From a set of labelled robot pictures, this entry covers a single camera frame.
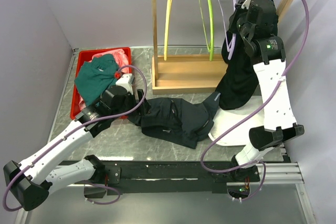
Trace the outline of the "purple hanger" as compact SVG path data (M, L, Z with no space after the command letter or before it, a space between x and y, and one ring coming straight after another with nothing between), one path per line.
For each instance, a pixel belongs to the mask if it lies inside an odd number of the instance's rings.
M222 8L221 1L220 0L217 0L217 1L218 1L218 4L219 4L219 9L221 11L221 16L222 16L222 20L223 20L223 27L225 29L225 32L227 32L226 23L225 23L224 10ZM232 4L233 4L233 11L235 11L235 6L237 4L237 0L232 0ZM236 45L236 34L232 35L232 38L231 38L230 42L228 42L228 36L227 36L227 34L225 34L224 45L225 45L225 48L226 48L226 50L228 52L227 59L231 60L231 58L233 56L233 53L234 53L234 50L235 50L235 45Z

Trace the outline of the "dark navy shorts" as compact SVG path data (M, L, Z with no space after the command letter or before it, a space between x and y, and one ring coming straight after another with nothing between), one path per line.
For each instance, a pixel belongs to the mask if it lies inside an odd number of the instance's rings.
M134 112L128 120L146 136L195 149L214 126L220 96L213 92L197 104L182 98L149 99L145 112Z

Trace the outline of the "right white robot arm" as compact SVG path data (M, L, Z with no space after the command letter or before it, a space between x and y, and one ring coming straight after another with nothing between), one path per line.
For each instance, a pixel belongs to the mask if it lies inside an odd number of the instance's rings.
M283 75L285 49L282 39L274 34L277 19L273 1L251 0L247 14L237 20L237 30L257 76L264 105L264 124L249 130L248 144L232 158L230 176L238 182L256 172L254 167L265 154L305 132L291 109Z

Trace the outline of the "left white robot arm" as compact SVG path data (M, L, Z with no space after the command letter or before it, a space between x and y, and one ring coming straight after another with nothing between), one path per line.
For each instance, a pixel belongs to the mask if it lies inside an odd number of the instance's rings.
M3 168L4 209L31 211L52 193L81 181L106 188L106 167L95 155L73 165L57 166L80 145L108 129L114 120L138 112L146 101L147 89L138 89L137 93L139 101L128 88L120 85L108 88L38 152L19 163L8 162Z

